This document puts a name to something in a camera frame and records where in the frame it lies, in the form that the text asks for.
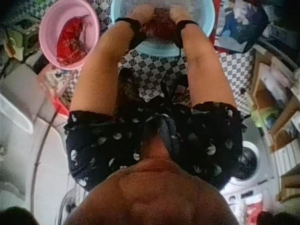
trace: checkered floor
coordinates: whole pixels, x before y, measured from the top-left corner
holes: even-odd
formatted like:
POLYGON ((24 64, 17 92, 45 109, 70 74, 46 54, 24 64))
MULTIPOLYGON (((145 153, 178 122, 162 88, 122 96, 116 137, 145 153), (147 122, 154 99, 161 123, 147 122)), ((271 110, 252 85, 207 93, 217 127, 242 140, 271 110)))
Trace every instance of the checkered floor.
MULTIPOLYGON (((24 0, 23 5, 19 5, 12 10, 13 15, 33 15, 42 18, 45 11, 54 3, 54 0, 24 0)), ((90 0, 92 7, 98 14, 101 22, 101 32, 105 32, 112 21, 110 18, 110 5, 112 0, 90 0)), ((248 90, 251 82, 253 69, 253 50, 246 54, 218 53, 222 68, 228 78, 238 109, 245 115, 250 113, 246 97, 240 94, 240 89, 248 90)), ((173 80, 187 73, 187 60, 180 58, 176 63, 175 58, 158 58, 146 54, 131 51, 119 63, 120 68, 131 68, 136 80, 139 83, 140 96, 149 101, 150 99, 163 95, 160 89, 160 82, 163 77, 167 85, 171 85, 173 80)), ((80 72, 77 71, 74 79, 63 95, 64 102, 70 102, 73 96, 74 87, 79 78, 80 72)))

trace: light blue plastic basin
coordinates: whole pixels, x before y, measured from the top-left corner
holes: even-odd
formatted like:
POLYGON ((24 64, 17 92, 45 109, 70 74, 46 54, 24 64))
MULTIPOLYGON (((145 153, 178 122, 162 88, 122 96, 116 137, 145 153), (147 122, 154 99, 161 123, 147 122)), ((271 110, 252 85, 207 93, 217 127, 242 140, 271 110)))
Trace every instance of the light blue plastic basin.
MULTIPOLYGON (((112 22, 120 17, 121 4, 123 0, 112 0, 111 5, 111 18, 112 22)), ((204 33, 209 36, 212 32, 215 23, 215 7, 212 0, 199 0, 202 3, 201 19, 198 22, 204 33)), ((157 44, 150 41, 143 41, 136 47, 136 50, 147 55, 157 57, 175 57, 178 56, 179 50, 175 44, 157 44)))

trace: red cloth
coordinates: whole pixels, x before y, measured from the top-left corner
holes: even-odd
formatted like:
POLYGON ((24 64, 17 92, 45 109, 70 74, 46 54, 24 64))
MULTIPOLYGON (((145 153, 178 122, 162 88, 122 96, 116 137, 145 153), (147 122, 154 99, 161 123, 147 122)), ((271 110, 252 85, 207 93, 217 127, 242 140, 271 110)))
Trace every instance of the red cloth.
POLYGON ((57 42, 57 61, 68 66, 82 60, 86 56, 79 41, 83 30, 84 17, 74 17, 63 27, 57 42))
POLYGON ((170 18, 170 10, 156 8, 152 20, 144 25, 143 30, 148 37, 173 41, 176 24, 170 18))

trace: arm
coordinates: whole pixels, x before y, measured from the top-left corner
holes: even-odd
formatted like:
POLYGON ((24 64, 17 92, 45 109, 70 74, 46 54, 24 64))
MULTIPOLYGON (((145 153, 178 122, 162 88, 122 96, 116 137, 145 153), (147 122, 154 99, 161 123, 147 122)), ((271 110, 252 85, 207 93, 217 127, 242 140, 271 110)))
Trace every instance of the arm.
MULTIPOLYGON (((153 13, 151 6, 141 5, 128 17, 143 24, 151 19, 153 13)), ((130 24, 120 21, 102 35, 82 68, 71 111, 114 115, 118 95, 117 64, 125 55, 133 34, 130 24)))
MULTIPOLYGON (((171 9, 177 24, 190 20, 189 13, 180 7, 171 9)), ((188 60, 187 76, 193 106, 204 102, 222 102, 236 107, 233 91, 209 39, 200 27, 188 24, 181 31, 184 51, 188 60)))

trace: wooden cabinet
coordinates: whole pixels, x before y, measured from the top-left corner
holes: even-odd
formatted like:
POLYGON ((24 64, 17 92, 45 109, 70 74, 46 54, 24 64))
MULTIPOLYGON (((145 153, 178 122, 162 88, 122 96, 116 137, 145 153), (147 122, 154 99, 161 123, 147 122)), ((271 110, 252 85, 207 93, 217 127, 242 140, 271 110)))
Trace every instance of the wooden cabinet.
MULTIPOLYGON (((264 83, 261 81, 260 63, 271 66, 276 64, 278 69, 286 75, 288 78, 294 79, 293 71, 289 70, 281 61, 278 60, 270 52, 258 46, 255 54, 255 67, 253 72, 252 86, 250 89, 250 96, 254 103, 253 110, 257 110, 261 116, 264 109, 275 106, 275 100, 267 90, 264 83)), ((264 129, 265 133, 270 137, 271 150, 277 151, 294 139, 286 132, 285 127, 290 122, 292 116, 300 110, 299 99, 293 95, 292 98, 285 104, 284 110, 281 112, 279 117, 273 126, 268 130, 264 129)))

